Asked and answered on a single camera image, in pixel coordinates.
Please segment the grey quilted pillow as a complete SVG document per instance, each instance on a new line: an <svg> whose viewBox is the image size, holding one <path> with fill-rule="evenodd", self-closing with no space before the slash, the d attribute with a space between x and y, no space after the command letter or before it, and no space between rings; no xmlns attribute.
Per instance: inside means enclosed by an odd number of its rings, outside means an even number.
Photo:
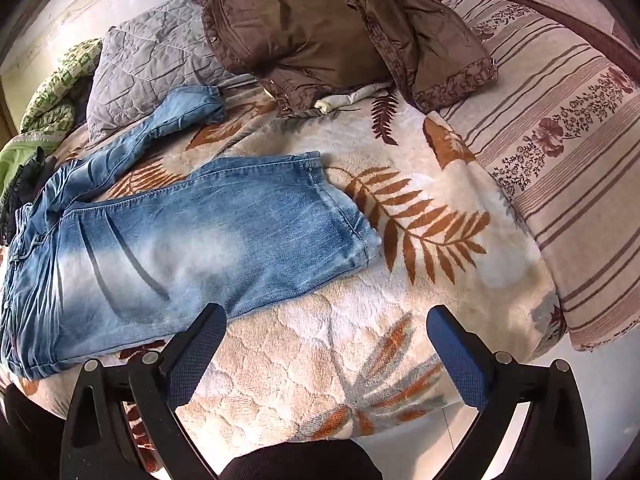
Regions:
<svg viewBox="0 0 640 480"><path fill-rule="evenodd" d="M105 34L87 104L89 141L98 144L145 118L175 88L227 90L254 81L217 61L196 0L168 0Z"/></svg>

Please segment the white cloth under garment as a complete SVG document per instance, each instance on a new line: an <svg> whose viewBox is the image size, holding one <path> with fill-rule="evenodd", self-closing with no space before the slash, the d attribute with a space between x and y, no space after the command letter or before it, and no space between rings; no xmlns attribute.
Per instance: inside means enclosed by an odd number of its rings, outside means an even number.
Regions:
<svg viewBox="0 0 640 480"><path fill-rule="evenodd" d="M376 84L367 84L354 92L325 96L314 102L314 109L318 110L320 114L326 115L338 108L351 106L363 99L370 98L370 96L374 96L376 92L393 87L393 85L391 81L377 82Z"/></svg>

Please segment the cream leaf-pattern fleece blanket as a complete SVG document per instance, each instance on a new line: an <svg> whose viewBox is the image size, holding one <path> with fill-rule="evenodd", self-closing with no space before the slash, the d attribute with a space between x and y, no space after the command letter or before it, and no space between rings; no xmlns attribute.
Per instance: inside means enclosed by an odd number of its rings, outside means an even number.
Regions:
<svg viewBox="0 0 640 480"><path fill-rule="evenodd" d="M256 86L187 88L108 140L74 133L1 253L1 373L65 416L88 359L228 318L178 417L215 467L281 442L379 434L458 393L428 341L444 304L494 350L563 336L532 232L457 131L379 96L280 118Z"/></svg>

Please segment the bright green cloth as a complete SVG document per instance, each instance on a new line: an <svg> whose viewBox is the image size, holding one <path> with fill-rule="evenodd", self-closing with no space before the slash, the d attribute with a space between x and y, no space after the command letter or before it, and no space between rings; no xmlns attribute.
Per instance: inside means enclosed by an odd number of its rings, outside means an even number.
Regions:
<svg viewBox="0 0 640 480"><path fill-rule="evenodd" d="M64 132L32 131L9 140L0 153L1 192L15 177L19 166L25 165L40 148L46 156L51 155L65 137Z"/></svg>

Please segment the striped floral bedsheet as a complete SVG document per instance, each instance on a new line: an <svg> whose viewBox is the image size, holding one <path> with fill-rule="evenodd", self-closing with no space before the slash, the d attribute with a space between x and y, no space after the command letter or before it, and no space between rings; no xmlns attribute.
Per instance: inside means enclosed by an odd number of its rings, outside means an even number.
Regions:
<svg viewBox="0 0 640 480"><path fill-rule="evenodd" d="M445 0L498 80L442 111L524 220L578 350L639 324L639 79L614 55L509 0Z"/></svg>

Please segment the black trouser leg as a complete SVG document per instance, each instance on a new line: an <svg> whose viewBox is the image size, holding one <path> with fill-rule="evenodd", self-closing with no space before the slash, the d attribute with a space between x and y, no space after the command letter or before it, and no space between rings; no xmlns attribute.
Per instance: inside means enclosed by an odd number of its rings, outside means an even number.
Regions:
<svg viewBox="0 0 640 480"><path fill-rule="evenodd" d="M352 440L284 442L234 458L219 479L382 480L367 452Z"/></svg>

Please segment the light blue denim jeans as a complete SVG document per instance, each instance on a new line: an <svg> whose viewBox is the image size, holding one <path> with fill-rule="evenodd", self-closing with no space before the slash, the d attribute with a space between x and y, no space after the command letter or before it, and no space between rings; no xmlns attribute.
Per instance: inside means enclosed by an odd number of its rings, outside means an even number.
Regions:
<svg viewBox="0 0 640 480"><path fill-rule="evenodd" d="M214 87L182 87L104 148L66 162L15 214L1 361L38 380L366 268L381 237L316 152L217 157L176 183L104 200L152 145L224 119Z"/></svg>

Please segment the green white patterned cloth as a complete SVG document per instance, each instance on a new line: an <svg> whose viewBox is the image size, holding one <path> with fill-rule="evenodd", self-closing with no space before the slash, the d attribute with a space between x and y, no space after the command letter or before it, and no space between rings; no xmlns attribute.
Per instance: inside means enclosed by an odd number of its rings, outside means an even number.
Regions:
<svg viewBox="0 0 640 480"><path fill-rule="evenodd" d="M102 51L101 39L89 39L75 44L58 60L52 74L45 79L32 98L21 119L20 133L42 131L44 116L57 110L81 78L92 76Z"/></svg>

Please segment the brown satin embroidered garment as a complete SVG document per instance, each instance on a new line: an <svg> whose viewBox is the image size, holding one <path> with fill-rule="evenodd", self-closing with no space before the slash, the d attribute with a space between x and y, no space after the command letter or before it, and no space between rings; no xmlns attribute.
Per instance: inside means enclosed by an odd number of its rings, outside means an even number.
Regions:
<svg viewBox="0 0 640 480"><path fill-rule="evenodd" d="M427 114L498 77L474 32L437 0L196 2L215 58L253 75L283 116L382 82Z"/></svg>

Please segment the dark red bed frame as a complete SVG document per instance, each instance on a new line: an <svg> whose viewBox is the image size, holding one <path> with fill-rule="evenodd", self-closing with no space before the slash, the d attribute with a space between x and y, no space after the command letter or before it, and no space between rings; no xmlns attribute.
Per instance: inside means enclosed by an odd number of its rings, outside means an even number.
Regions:
<svg viewBox="0 0 640 480"><path fill-rule="evenodd" d="M576 35L585 39L588 44L591 44L595 49L603 53L610 61L621 68L628 76L635 81L639 81L640 61L639 55L635 50L632 50L622 40L619 40L615 36L602 32L601 29L594 27L593 25L575 18L554 6L549 6L542 1L538 0L506 0L514 3L527 6L542 14L546 18L551 18L553 21L560 23L566 28L570 29Z"/></svg>

